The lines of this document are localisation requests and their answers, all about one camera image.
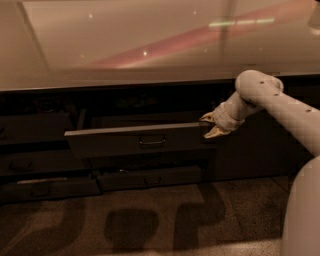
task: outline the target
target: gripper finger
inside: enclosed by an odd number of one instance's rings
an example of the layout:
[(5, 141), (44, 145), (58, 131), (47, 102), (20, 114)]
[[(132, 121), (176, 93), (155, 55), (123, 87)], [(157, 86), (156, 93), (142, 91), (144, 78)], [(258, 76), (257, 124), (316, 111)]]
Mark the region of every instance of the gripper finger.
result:
[(206, 139), (212, 139), (212, 138), (216, 138), (216, 137), (220, 137), (220, 136), (224, 136), (224, 135), (228, 135), (229, 133), (231, 133), (230, 131), (224, 131), (221, 128), (219, 128), (218, 126), (214, 126), (208, 133), (206, 133), (203, 137)]
[(204, 114), (202, 117), (199, 118), (199, 121), (207, 122), (207, 123), (215, 123), (213, 112)]

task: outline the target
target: drawer pull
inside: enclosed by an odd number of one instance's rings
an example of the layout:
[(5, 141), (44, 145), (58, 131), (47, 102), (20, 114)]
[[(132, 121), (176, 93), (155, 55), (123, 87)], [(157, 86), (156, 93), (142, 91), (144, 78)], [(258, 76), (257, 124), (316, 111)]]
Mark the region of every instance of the drawer pull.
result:
[(43, 197), (50, 195), (50, 185), (48, 182), (33, 184), (31, 197)]
[(139, 144), (140, 146), (162, 146), (166, 142), (166, 137), (162, 136), (162, 139), (160, 141), (143, 141), (143, 139), (140, 137)]
[(152, 178), (152, 177), (147, 177), (144, 178), (144, 184), (145, 185), (158, 185), (161, 183), (161, 177), (156, 177), (156, 178)]
[(32, 170), (32, 162), (29, 161), (27, 164), (14, 164), (11, 162), (9, 164), (9, 170), (11, 171), (18, 171), (18, 172), (23, 172), (23, 171), (31, 171)]
[(7, 138), (7, 134), (6, 134), (5, 128), (1, 127), (0, 128), (0, 140), (1, 139), (6, 139), (6, 138)]

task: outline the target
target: open drawer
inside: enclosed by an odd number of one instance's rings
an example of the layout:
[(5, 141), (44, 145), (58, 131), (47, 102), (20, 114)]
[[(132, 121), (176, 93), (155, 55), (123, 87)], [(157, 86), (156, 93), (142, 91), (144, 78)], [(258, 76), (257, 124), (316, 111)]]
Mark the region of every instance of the open drawer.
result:
[(78, 130), (67, 131), (65, 136), (77, 158), (215, 148), (203, 139), (210, 126), (198, 122), (199, 116), (184, 112), (84, 121), (82, 112)]

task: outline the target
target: drawer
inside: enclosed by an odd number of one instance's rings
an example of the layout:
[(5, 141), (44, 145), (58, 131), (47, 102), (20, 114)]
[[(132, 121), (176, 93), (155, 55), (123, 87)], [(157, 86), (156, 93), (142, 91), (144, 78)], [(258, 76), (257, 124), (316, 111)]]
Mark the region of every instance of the drawer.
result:
[(200, 111), (170, 112), (157, 114), (140, 114), (126, 116), (102, 116), (90, 118), (86, 122), (92, 129), (130, 127), (155, 124), (192, 123), (198, 121), (204, 113)]
[(208, 149), (204, 123), (179, 123), (68, 131), (66, 139), (78, 158)]
[(70, 150), (0, 155), (0, 176), (63, 172), (85, 169)]
[(197, 183), (202, 172), (198, 166), (154, 169), (146, 171), (104, 173), (97, 177), (101, 190), (120, 190)]
[(90, 175), (22, 180), (0, 185), (0, 191), (1, 203), (101, 194)]
[(64, 140), (72, 130), (68, 113), (0, 117), (0, 145)]

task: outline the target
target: floor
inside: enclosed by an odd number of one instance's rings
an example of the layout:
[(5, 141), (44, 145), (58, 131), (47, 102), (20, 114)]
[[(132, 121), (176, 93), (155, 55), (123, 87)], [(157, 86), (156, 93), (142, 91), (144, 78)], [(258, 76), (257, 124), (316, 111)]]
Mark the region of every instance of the floor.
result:
[(0, 206), (0, 255), (276, 256), (288, 177)]

